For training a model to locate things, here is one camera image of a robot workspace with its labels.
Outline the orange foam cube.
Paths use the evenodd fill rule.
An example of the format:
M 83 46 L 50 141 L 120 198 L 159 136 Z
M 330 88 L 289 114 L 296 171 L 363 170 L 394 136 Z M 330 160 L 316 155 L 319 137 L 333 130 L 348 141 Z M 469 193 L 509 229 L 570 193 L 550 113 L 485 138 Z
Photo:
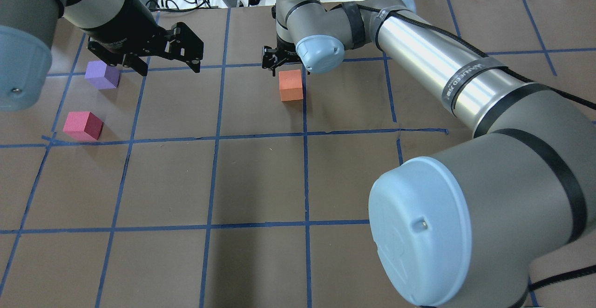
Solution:
M 304 99 L 302 70 L 286 70 L 278 73 L 279 94 L 281 102 L 291 102 Z

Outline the purple foam cube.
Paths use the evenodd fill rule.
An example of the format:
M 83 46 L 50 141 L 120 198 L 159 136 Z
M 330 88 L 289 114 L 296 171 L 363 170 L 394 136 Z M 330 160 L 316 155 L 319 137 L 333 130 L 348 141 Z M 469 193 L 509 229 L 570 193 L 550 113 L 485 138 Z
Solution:
M 121 70 L 101 60 L 88 62 L 85 80 L 98 90 L 117 89 Z

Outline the red foam cube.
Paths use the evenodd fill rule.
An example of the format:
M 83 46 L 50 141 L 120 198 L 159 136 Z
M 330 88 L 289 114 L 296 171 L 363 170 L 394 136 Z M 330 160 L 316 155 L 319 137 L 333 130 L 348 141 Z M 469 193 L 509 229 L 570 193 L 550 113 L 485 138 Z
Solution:
M 102 133 L 104 122 L 92 112 L 69 112 L 62 132 L 78 142 L 96 142 Z

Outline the brown paper table cover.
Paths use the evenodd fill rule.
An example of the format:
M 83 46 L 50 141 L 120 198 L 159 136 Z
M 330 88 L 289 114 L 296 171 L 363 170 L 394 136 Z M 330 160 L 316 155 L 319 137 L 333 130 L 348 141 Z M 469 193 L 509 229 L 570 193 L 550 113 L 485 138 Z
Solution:
M 373 44 L 281 102 L 260 67 L 270 7 L 160 13 L 206 43 L 202 70 L 149 60 L 84 79 L 66 20 L 39 101 L 1 114 L 3 308 L 408 308 L 368 224 L 388 170 L 471 131 Z M 103 120 L 96 142 L 62 132 Z

